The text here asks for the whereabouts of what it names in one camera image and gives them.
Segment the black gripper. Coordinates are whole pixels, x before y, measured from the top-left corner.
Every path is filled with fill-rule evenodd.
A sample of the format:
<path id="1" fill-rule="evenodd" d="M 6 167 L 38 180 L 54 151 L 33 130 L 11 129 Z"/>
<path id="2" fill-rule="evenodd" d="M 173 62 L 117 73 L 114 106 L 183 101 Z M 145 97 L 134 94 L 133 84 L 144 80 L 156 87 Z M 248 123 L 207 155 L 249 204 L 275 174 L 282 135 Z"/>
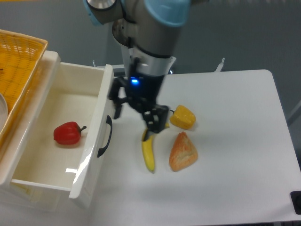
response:
<path id="1" fill-rule="evenodd" d="M 152 76 L 134 72 L 129 75 L 128 81 L 124 77 L 113 79 L 108 94 L 108 99 L 113 101 L 115 109 L 113 118 L 120 117 L 122 105 L 128 102 L 133 109 L 142 114 L 145 121 L 147 128 L 142 141 L 147 141 L 151 135 L 165 129 L 169 107 L 157 104 L 157 96 L 164 77 L 164 75 Z M 119 97 L 120 88 L 126 88 L 127 97 Z"/>

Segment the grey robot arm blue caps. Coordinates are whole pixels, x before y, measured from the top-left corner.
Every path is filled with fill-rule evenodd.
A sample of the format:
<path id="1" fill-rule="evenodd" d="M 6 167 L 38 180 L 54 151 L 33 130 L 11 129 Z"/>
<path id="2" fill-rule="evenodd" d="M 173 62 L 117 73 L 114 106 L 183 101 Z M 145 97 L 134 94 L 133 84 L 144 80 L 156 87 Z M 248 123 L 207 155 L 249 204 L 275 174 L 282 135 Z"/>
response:
<path id="1" fill-rule="evenodd" d="M 113 80 L 108 98 L 115 118 L 128 103 L 140 113 L 147 130 L 143 140 L 160 133 L 169 113 L 156 102 L 191 6 L 189 0 L 86 0 L 94 24 L 112 23 L 114 39 L 123 48 L 126 75 Z"/>

